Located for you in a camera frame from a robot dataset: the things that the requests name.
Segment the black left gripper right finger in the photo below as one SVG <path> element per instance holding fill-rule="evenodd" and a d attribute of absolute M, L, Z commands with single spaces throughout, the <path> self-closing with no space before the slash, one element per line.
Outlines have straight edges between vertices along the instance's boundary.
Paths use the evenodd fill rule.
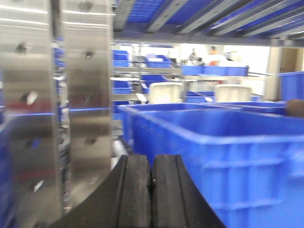
<path fill-rule="evenodd" d="M 157 155 L 152 169 L 153 228 L 223 228 L 181 156 Z"/>

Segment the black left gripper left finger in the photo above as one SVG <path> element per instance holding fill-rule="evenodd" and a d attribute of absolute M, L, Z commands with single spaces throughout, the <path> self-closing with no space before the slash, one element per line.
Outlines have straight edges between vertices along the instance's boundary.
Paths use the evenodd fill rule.
<path fill-rule="evenodd" d="M 107 178 L 52 228 L 148 228 L 150 164 L 145 155 L 123 155 Z"/>

